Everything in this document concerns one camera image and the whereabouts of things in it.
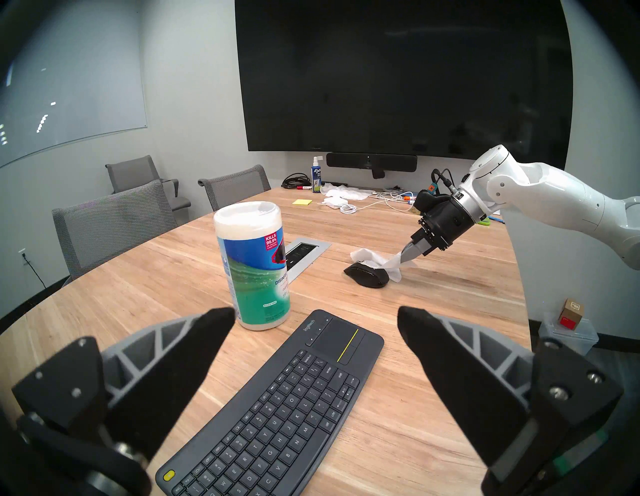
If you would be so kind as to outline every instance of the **disinfecting wipes container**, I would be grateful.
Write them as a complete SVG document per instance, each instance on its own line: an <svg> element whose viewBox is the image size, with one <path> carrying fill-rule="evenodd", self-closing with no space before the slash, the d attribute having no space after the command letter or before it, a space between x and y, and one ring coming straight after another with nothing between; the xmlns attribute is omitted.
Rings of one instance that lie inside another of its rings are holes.
<svg viewBox="0 0 640 496"><path fill-rule="evenodd" d="M289 316L289 282L280 209L271 202L229 205L213 216L236 317L261 331Z"/></svg>

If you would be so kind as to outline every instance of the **touchpad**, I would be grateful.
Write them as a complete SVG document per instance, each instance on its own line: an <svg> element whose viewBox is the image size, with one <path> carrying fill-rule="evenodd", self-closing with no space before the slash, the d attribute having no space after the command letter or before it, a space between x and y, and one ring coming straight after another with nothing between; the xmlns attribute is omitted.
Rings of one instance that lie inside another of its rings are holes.
<svg viewBox="0 0 640 496"><path fill-rule="evenodd" d="M313 348L332 357L339 364L346 365L364 334L363 330L347 321L332 319L314 343Z"/></svg>

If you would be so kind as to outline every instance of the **computer mouse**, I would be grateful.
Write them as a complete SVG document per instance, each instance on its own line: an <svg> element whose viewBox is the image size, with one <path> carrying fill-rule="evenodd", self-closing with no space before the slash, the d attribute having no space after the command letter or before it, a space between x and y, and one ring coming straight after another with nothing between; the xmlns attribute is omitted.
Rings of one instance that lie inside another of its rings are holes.
<svg viewBox="0 0 640 496"><path fill-rule="evenodd" d="M389 282L389 274L384 269L372 269L360 262L348 266L344 273L361 286L384 287Z"/></svg>

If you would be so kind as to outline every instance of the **wireless keyboard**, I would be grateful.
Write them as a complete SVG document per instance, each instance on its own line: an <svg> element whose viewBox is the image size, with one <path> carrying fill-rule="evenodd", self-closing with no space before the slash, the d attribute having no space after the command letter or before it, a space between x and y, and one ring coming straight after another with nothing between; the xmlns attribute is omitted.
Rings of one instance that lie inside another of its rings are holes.
<svg viewBox="0 0 640 496"><path fill-rule="evenodd" d="M362 391L384 340L313 311L156 473L173 496L299 495Z"/></svg>

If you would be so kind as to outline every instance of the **television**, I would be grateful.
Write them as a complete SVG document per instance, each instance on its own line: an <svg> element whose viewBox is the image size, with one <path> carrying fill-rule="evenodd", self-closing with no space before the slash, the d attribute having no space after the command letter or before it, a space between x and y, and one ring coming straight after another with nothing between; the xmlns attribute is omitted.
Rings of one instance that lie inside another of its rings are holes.
<svg viewBox="0 0 640 496"><path fill-rule="evenodd" d="M558 0L236 2L249 150L564 168L573 76Z"/></svg>

